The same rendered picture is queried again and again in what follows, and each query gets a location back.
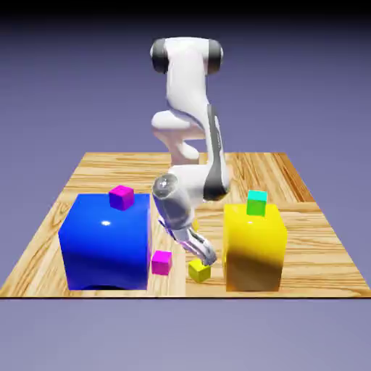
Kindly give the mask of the large yellow box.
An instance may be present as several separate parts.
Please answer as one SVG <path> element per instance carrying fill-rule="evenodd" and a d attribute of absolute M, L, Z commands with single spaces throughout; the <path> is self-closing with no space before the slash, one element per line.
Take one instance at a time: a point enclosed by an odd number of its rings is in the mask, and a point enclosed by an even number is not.
<path fill-rule="evenodd" d="M 252 216 L 244 204 L 226 204 L 222 266 L 227 291 L 277 291 L 288 233 L 274 204 L 265 216 Z"/>

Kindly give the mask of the large blue box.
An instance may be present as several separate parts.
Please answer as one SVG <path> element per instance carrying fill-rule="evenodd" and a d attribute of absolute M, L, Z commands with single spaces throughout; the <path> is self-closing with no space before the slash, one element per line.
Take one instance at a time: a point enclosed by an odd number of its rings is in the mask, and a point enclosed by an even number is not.
<path fill-rule="evenodd" d="M 125 211 L 106 194 L 77 196 L 58 232 L 70 290 L 109 287 L 145 290 L 151 256 L 151 203 L 134 196 Z"/>

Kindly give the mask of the small yellow cube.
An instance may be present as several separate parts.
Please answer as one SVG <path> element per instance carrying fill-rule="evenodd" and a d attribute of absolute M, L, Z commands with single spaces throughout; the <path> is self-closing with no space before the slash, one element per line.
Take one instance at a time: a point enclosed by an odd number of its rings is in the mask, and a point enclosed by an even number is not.
<path fill-rule="evenodd" d="M 193 259 L 188 264 L 189 277 L 197 283 L 202 283 L 211 277 L 211 267 L 204 265 L 200 259 Z"/>

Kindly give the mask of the small magenta cube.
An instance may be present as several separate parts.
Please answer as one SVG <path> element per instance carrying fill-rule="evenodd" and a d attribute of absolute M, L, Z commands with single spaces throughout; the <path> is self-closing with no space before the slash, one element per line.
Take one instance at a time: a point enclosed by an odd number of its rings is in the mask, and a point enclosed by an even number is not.
<path fill-rule="evenodd" d="M 131 187 L 118 185 L 109 191 L 110 207 L 125 211 L 134 204 L 134 190 Z"/>
<path fill-rule="evenodd" d="M 172 252 L 155 251 L 151 260 L 151 272 L 155 275 L 169 275 L 171 268 Z"/>

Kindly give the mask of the small green cube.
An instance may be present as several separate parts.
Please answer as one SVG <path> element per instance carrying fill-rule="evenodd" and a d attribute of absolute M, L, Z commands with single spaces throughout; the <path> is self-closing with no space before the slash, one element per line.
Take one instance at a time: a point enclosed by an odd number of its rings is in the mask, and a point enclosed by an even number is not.
<path fill-rule="evenodd" d="M 246 213 L 251 216 L 264 217 L 267 206 L 267 192 L 249 190 L 246 203 Z"/>

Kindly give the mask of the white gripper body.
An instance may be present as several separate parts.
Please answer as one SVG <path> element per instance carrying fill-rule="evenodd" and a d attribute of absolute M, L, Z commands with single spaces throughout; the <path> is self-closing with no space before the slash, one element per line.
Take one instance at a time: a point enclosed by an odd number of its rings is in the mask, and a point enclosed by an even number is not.
<path fill-rule="evenodd" d="M 217 255 L 211 243 L 198 234 L 193 228 L 173 230 L 175 240 L 188 252 L 197 256 L 203 265 L 212 266 L 217 261 Z"/>

